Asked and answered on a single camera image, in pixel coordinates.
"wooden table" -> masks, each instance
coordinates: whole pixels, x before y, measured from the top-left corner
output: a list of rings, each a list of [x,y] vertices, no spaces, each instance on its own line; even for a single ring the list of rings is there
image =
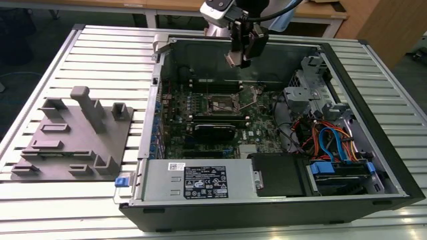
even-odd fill
[[[159,15],[200,17],[204,0],[0,0],[0,7],[71,10],[87,12],[144,14],[148,28],[158,28]],[[334,38],[346,12],[337,12],[330,4],[303,2],[292,22],[327,25],[324,38]]]

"black cable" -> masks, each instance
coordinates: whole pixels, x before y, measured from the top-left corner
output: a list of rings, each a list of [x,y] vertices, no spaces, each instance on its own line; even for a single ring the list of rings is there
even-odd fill
[[[274,125],[276,126],[279,132],[282,133],[282,135],[291,141],[291,144],[290,144],[290,148],[292,147],[292,144],[295,145],[298,151],[303,154],[306,153],[304,150],[299,147],[299,144],[294,141],[292,137],[290,135],[287,135],[287,133],[280,129],[279,125],[278,125],[278,122],[276,122],[276,106],[278,106],[278,102],[279,102],[279,98],[280,96],[283,95],[283,92],[279,93],[278,95],[278,98],[275,100],[275,103],[274,103],[274,107],[272,107],[272,122],[274,122]]]
[[[271,19],[275,19],[276,17],[282,16],[287,12],[290,12],[296,6],[302,3],[303,0],[296,0],[291,5],[288,5],[282,11],[278,11],[276,13],[263,16],[263,17],[247,17],[246,21],[252,23],[266,22]]]

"vertical post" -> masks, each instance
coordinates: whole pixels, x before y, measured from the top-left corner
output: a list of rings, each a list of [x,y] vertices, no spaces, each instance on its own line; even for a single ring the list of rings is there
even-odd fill
[[[71,90],[71,99],[76,100],[83,115],[92,125],[92,128],[98,134],[106,132],[106,126],[103,123],[103,116],[100,116],[99,111],[95,109],[92,100],[90,98],[90,88],[87,86],[75,86]]]

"blue cable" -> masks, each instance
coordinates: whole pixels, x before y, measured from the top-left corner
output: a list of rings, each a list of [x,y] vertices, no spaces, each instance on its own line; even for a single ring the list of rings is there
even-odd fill
[[[341,135],[339,135],[339,132],[334,128],[326,127],[326,128],[322,129],[322,131],[319,133],[319,145],[320,145],[322,150],[330,156],[331,162],[333,162],[334,161],[334,155],[327,150],[327,148],[326,148],[326,146],[323,144],[323,134],[324,134],[326,130],[331,130],[333,131],[333,133],[335,135],[335,139],[337,139],[337,148],[338,148],[338,154],[339,154],[341,160],[347,161],[347,155],[346,155],[346,152],[343,150]]]

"sticker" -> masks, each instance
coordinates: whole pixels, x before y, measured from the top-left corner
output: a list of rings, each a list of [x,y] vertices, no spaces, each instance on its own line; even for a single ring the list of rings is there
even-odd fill
[[[184,167],[184,198],[228,198],[226,166]]]
[[[184,162],[170,162],[167,170],[170,171],[184,171],[186,163]]]
[[[123,5],[126,7],[136,7],[136,8],[142,8],[143,7],[143,4],[128,4],[128,3],[124,3]]]

